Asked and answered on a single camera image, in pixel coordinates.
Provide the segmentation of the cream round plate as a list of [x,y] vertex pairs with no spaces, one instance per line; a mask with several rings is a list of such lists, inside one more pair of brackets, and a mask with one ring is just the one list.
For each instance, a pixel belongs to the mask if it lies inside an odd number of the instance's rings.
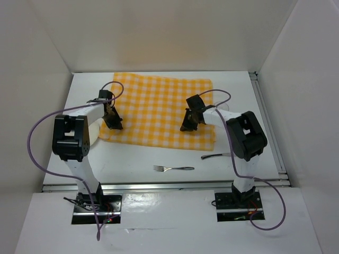
[[102,120],[96,120],[95,122],[91,123],[88,127],[89,131],[89,138],[90,138],[90,147],[95,144],[97,141],[99,134],[100,134],[100,128],[101,128]]

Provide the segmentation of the yellow white checkered cloth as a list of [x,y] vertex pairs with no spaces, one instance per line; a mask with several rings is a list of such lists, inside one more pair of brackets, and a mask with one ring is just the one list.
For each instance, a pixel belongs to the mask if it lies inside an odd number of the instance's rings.
[[123,119],[122,130],[101,125],[99,137],[107,142],[140,146],[212,151],[215,129],[203,125],[182,132],[186,99],[213,88],[209,79],[176,79],[116,72],[116,83],[124,85],[115,107]]

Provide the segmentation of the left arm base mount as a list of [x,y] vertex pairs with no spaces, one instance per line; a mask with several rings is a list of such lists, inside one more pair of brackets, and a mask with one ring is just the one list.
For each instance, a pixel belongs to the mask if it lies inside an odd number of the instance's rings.
[[[90,203],[81,203],[79,198],[64,200],[74,205],[72,225],[95,224],[93,209]],[[106,195],[103,197],[103,204],[95,205],[99,224],[120,224],[121,223],[122,195]]]

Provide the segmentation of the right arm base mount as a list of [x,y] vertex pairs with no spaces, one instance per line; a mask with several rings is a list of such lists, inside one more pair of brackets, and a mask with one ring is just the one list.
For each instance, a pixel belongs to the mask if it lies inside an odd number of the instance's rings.
[[215,193],[211,205],[216,208],[218,222],[237,222],[252,220],[265,220],[263,205],[259,192],[255,192],[250,199],[236,203],[231,192]]

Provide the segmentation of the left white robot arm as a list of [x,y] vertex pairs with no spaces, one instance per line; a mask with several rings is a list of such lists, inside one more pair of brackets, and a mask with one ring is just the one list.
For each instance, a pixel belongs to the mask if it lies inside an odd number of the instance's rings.
[[114,94],[100,90],[98,98],[88,101],[82,108],[69,115],[55,117],[52,151],[65,162],[76,180],[77,199],[92,211],[99,211],[104,206],[103,191],[100,182],[92,171],[88,154],[90,151],[89,126],[98,119],[103,119],[111,130],[122,130],[122,118],[110,101]]

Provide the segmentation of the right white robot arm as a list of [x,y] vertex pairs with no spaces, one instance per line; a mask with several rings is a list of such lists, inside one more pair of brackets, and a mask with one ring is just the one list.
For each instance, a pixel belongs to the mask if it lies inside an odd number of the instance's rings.
[[257,163],[267,137],[252,111],[234,113],[206,106],[199,95],[189,97],[181,131],[196,131],[199,124],[225,128],[230,156],[235,172],[231,186],[231,201],[236,207],[244,207],[255,193],[254,178]]

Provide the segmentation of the clear plastic cup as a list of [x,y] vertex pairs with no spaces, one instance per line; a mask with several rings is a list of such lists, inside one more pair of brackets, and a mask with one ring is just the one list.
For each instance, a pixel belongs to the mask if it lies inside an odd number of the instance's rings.
[[219,110],[229,111],[229,105],[226,102],[215,102],[214,106],[216,106]]

